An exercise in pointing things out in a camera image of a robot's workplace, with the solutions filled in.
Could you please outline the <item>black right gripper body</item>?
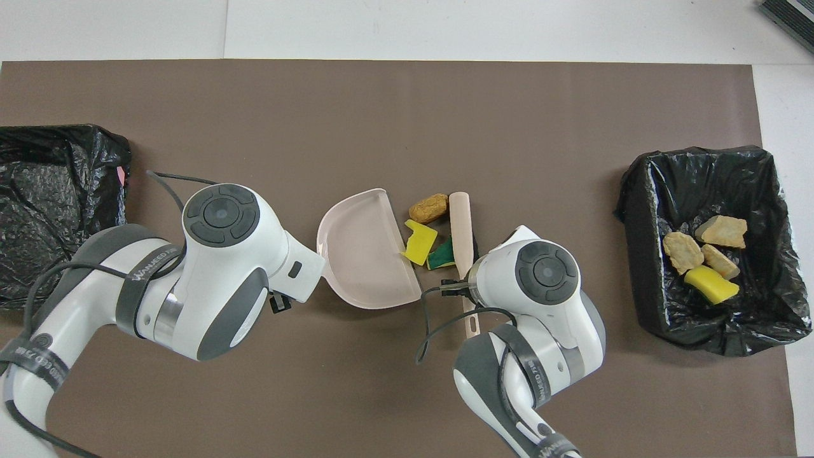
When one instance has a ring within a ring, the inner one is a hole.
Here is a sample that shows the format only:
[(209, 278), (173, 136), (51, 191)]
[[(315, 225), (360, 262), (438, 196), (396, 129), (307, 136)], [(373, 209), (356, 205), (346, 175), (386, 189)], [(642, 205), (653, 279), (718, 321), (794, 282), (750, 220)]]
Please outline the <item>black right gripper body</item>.
[(442, 296), (462, 296), (468, 301), (474, 301), (473, 291), (476, 284), (468, 279), (442, 279), (440, 283), (440, 293)]

